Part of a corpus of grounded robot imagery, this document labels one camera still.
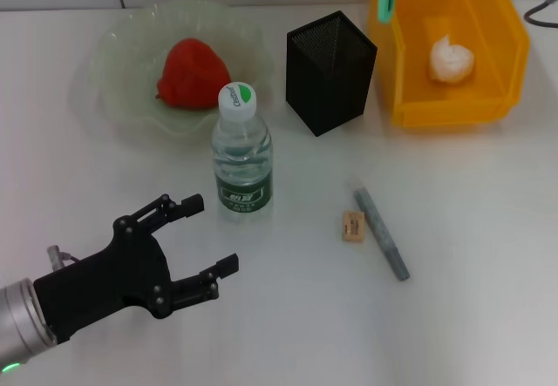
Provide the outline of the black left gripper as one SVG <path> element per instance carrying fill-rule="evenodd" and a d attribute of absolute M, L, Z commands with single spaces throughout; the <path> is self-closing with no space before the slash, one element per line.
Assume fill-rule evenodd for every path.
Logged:
<path fill-rule="evenodd" d="M 180 203 L 161 195 L 116 221 L 108 247 L 33 282 L 47 327 L 64 343 L 80 329 L 128 307 L 164 319 L 219 298 L 218 280 L 239 271 L 231 254 L 200 273 L 171 281 L 166 256 L 153 233 L 205 210 L 200 194 Z"/>

